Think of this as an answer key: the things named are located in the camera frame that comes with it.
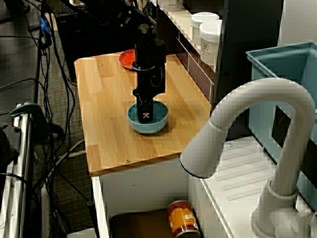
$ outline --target red plate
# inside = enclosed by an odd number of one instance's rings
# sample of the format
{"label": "red plate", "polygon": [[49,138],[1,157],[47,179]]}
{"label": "red plate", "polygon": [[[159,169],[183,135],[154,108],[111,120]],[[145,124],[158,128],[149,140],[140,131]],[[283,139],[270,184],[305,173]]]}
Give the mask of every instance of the red plate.
{"label": "red plate", "polygon": [[123,67],[132,69],[131,64],[135,61],[134,49],[123,52],[119,57],[119,62]]}

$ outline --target white jar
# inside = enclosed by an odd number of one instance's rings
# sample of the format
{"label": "white jar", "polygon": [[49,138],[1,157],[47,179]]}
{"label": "white jar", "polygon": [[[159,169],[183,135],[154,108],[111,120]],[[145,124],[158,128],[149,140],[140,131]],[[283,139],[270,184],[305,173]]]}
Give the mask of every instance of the white jar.
{"label": "white jar", "polygon": [[192,40],[195,45],[200,46],[200,40],[201,40],[200,33],[199,33],[200,25],[205,21],[213,21],[218,19],[219,19],[219,16],[211,12],[198,12],[191,16],[191,26],[193,27]]}
{"label": "white jar", "polygon": [[206,21],[199,27],[201,40],[202,62],[216,66],[222,20]]}
{"label": "white jar", "polygon": [[164,12],[180,11],[183,7],[183,0],[158,0],[159,8]]}

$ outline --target wooden board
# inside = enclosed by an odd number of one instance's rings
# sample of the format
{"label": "wooden board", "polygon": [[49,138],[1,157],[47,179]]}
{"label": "wooden board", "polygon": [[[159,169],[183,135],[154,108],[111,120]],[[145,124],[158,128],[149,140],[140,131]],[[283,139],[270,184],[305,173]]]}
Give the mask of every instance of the wooden board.
{"label": "wooden board", "polygon": [[210,104],[177,56],[166,57],[166,92],[154,99],[168,108],[165,128],[134,131],[127,119],[136,102],[136,73],[122,67],[120,53],[75,62],[89,173],[98,176],[176,158],[207,122]]}

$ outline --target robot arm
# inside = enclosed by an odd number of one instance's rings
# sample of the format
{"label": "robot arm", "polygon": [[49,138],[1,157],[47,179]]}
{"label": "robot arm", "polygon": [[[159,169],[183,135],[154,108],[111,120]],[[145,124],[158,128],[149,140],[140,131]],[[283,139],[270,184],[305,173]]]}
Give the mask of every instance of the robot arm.
{"label": "robot arm", "polygon": [[165,92],[166,48],[164,41],[153,37],[151,20],[141,11],[123,0],[82,0],[89,14],[101,24],[114,24],[134,39],[138,85],[133,90],[137,98],[140,123],[153,119],[153,98]]}

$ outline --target teal bowl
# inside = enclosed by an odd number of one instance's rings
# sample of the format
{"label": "teal bowl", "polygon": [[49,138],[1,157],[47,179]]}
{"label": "teal bowl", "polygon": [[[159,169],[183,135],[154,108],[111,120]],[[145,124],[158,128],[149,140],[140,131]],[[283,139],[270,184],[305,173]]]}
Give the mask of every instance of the teal bowl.
{"label": "teal bowl", "polygon": [[140,123],[138,120],[137,104],[128,109],[128,120],[131,127],[142,134],[152,134],[164,128],[167,123],[167,106],[161,102],[154,101],[153,120],[147,123]]}

